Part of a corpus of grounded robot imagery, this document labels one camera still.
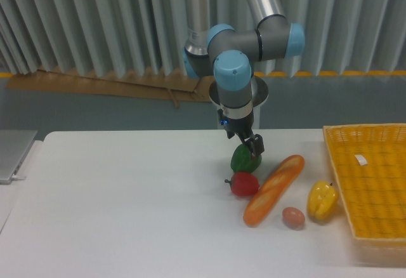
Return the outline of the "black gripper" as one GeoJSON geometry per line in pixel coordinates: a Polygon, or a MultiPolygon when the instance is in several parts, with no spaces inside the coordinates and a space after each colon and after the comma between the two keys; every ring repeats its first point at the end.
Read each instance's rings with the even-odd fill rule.
{"type": "Polygon", "coordinates": [[[252,132],[254,123],[253,111],[245,117],[238,119],[227,117],[222,109],[217,110],[217,115],[219,124],[224,127],[227,137],[232,138],[234,135],[237,135],[242,144],[248,148],[252,158],[260,156],[265,151],[263,137],[252,132]]]}

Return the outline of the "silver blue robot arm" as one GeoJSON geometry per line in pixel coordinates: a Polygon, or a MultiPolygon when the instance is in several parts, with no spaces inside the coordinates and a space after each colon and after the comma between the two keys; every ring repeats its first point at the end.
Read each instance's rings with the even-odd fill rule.
{"type": "Polygon", "coordinates": [[[268,89],[255,79],[252,64],[302,54],[305,32],[290,23],[280,0],[247,0],[255,28],[239,32],[228,24],[215,24],[214,0],[185,0],[188,39],[183,58],[187,74],[213,76],[211,100],[218,105],[218,122],[227,137],[238,136],[251,157],[261,155],[263,139],[252,130],[254,108],[265,101],[268,89]]]}

